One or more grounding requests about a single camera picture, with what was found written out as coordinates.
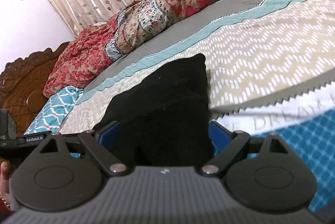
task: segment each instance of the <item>teal stripe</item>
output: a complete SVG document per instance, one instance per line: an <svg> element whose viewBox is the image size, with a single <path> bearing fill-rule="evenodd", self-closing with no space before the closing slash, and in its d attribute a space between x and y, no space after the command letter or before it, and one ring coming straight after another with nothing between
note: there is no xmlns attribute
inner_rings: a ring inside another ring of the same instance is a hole
<svg viewBox="0 0 335 224"><path fill-rule="evenodd" d="M246 11L242 11L236 14L231 14L228 16L217 18L211 21L209 24L207 24L205 27L200 29L192 36L173 44L172 46L164 49L161 52L144 57L139 62L129 65L128 67L123 69L118 75L112 78L106 78L106 80L98 87L83 94L83 96L76 103L76 105L79 105L82 102L88 100L97 91L103 91L105 88L112 87L120 79L123 79L126 76L132 76L134 72L137 72L144 68L149 68L153 65L162 62L163 60L166 60L167 58L174 56L175 54L178 54L186 50L187 48L194 45L198 41L208 37L212 32L214 32L221 26L240 23L245 19L257 19L259 17L263 17L269 13L287 7L289 3L292 1L305 2L307 0L265 0L252 9L248 9Z"/></svg>

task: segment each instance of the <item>pillow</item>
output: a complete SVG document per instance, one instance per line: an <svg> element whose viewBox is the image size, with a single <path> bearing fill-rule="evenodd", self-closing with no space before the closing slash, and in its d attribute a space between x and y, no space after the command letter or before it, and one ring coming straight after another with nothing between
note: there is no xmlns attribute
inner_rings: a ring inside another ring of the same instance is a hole
<svg viewBox="0 0 335 224"><path fill-rule="evenodd" d="M43 89L45 97L49 98L67 86L86 87L113 63L105 47L118 27L115 24L117 16L110 18L108 24L85 28L68 44L49 74Z"/></svg>
<svg viewBox="0 0 335 224"><path fill-rule="evenodd" d="M72 110L84 89L67 86L51 96L35 117L25 134L50 130L56 132L64 118Z"/></svg>

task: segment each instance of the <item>folded cloth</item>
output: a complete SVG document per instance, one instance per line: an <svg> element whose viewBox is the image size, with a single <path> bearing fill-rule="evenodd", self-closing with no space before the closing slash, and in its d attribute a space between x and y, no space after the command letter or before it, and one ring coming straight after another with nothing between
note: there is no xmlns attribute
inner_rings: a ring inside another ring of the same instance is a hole
<svg viewBox="0 0 335 224"><path fill-rule="evenodd" d="M213 156L205 56L169 62L115 96L99 130L119 121L111 152L127 166L196 166Z"/></svg>

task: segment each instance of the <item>hand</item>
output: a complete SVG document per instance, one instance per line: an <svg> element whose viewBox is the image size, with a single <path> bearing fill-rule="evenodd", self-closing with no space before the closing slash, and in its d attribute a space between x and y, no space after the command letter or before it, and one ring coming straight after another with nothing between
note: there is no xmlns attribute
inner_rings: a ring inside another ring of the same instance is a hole
<svg viewBox="0 0 335 224"><path fill-rule="evenodd" d="M4 161L0 165L0 191L6 202L10 205L11 195L9 193L9 178L12 166L9 161Z"/></svg>

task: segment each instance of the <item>turquoise patterned fabric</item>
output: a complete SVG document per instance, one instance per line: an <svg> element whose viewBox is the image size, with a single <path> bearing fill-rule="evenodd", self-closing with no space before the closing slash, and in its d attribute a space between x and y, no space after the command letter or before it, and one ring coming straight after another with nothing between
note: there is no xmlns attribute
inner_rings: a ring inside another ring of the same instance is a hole
<svg viewBox="0 0 335 224"><path fill-rule="evenodd" d="M50 130L56 132L61 122L72 110L76 101L84 92L84 89L67 86L51 96L40 113L30 124L25 134Z"/></svg>

